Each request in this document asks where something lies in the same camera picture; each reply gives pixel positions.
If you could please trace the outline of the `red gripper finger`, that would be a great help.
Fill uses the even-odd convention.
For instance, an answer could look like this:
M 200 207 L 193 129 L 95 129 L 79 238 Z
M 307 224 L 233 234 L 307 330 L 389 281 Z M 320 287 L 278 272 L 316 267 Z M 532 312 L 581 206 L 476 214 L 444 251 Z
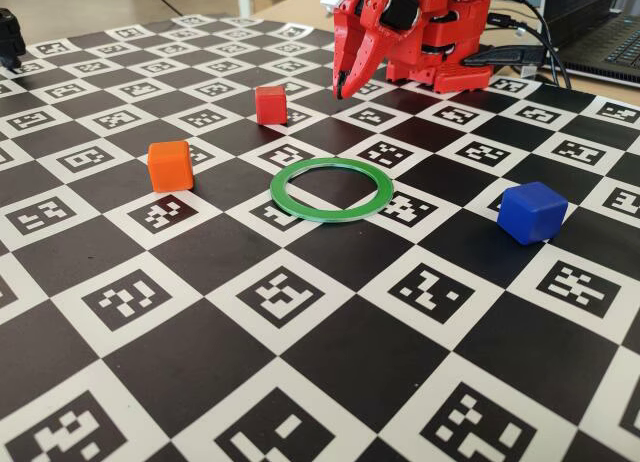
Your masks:
M 362 42 L 359 17 L 342 11 L 334 12 L 333 91 L 337 99 L 344 96 L 344 86 Z
M 391 0 L 345 0 L 341 11 L 359 17 L 362 42 L 353 69 L 347 77 L 342 99 L 356 93 L 376 71 L 385 52 L 396 40 L 389 29 L 383 28 L 380 19 Z

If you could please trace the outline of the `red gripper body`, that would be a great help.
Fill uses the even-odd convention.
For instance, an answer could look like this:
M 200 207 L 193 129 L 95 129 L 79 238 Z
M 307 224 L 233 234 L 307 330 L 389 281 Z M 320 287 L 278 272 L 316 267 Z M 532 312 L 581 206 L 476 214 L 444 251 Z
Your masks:
M 341 4 L 345 0 L 332 0 L 332 14 L 341 11 Z M 393 46 L 409 32 L 411 32 L 421 17 L 423 0 L 391 0 L 384 9 L 380 23 L 383 28 L 389 29 L 396 40 Z

